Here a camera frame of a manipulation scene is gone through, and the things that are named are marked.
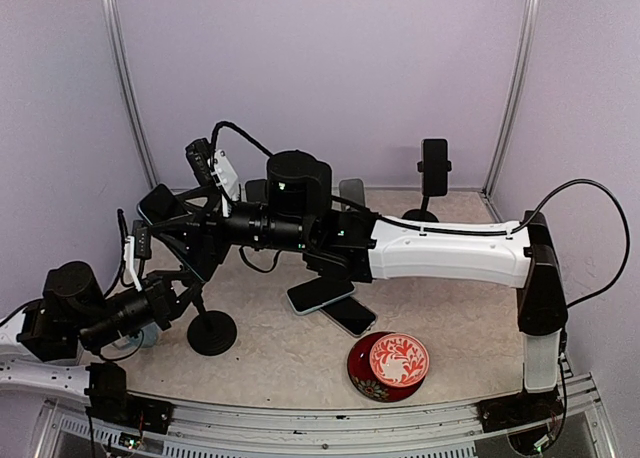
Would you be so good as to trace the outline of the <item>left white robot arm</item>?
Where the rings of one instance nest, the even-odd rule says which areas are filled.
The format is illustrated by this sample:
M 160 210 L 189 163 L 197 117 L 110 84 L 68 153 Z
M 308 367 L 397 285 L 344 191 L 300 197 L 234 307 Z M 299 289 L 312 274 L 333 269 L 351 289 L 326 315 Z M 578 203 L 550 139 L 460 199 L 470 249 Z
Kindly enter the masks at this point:
M 96 403 L 121 423 L 140 412 L 126 372 L 105 357 L 106 346 L 162 330 L 200 296 L 187 270 L 148 274 L 139 287 L 107 297 L 89 264 L 72 261 L 48 272 L 40 298 L 1 321 L 1 382 Z

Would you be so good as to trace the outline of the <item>black pole phone stand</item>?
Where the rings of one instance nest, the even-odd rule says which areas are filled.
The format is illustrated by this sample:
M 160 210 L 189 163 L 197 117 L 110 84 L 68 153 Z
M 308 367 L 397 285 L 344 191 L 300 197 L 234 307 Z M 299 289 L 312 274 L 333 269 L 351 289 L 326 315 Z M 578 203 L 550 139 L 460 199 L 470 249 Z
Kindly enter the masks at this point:
M 193 285 L 203 284 L 193 277 Z M 187 340 L 191 348 L 203 356 L 218 356 L 229 350 L 237 338 L 235 321 L 226 313 L 207 310 L 190 322 Z
M 429 201 L 434 197 L 444 197 L 448 193 L 448 174 L 452 170 L 449 160 L 448 141 L 445 138 L 425 138 L 421 142 L 421 160 L 417 163 L 421 175 L 422 201 L 418 209 L 405 212 L 403 219 L 437 223 L 438 218 L 429 209 Z

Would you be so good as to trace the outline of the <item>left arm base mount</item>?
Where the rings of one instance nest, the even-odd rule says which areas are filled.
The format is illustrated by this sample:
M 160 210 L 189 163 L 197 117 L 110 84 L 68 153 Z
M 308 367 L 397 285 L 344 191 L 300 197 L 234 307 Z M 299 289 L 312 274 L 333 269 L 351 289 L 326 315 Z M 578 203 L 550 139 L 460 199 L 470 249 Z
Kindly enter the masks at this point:
M 89 384 L 84 394 L 89 398 L 91 418 L 139 432 L 168 433 L 174 411 L 170 402 L 131 394 L 126 371 L 116 364 L 91 363 L 85 369 Z

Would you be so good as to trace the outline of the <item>lone black smartphone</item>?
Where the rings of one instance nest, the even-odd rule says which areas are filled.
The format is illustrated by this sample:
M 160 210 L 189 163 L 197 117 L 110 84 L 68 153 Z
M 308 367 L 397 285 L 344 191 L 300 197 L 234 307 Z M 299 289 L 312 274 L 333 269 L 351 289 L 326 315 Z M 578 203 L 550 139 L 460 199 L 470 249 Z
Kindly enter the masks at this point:
M 210 277 L 197 278 L 201 282 L 208 282 L 213 276 L 218 263 L 216 258 L 216 248 L 213 238 L 206 232 L 205 225 L 194 214 L 173 217 L 172 212 L 176 210 L 177 201 L 174 194 L 164 184 L 157 185 L 150 191 L 137 205 L 140 218 L 146 223 L 153 238 L 155 232 L 159 231 L 187 231 L 199 234 L 206 248 L 206 253 L 210 262 Z

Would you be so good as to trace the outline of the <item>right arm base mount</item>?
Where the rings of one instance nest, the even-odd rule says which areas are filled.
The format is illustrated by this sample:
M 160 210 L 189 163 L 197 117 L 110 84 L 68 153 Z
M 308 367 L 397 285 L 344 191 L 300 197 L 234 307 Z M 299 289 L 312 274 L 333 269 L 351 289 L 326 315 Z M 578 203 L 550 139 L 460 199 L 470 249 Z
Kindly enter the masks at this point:
M 477 410 L 483 432 L 492 433 L 561 416 L 565 405 L 555 387 L 542 393 L 522 389 L 515 394 L 481 400 Z

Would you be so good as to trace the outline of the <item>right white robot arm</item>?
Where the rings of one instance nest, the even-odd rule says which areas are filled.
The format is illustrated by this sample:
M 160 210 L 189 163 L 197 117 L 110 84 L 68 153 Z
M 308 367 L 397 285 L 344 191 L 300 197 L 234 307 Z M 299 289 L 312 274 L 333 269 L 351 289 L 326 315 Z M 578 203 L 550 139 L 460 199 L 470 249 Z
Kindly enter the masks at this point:
M 337 209 L 329 164 L 300 150 L 272 154 L 264 197 L 236 201 L 236 174 L 224 157 L 198 158 L 198 208 L 186 196 L 156 186 L 139 215 L 193 273 L 207 282 L 233 246 L 299 253 L 318 275 L 338 281 L 427 277 L 505 285 L 518 292 L 524 340 L 523 388 L 511 411 L 535 420 L 557 382 L 560 335 L 567 306 L 544 222 L 492 225 L 424 224 L 385 217 L 358 204 Z

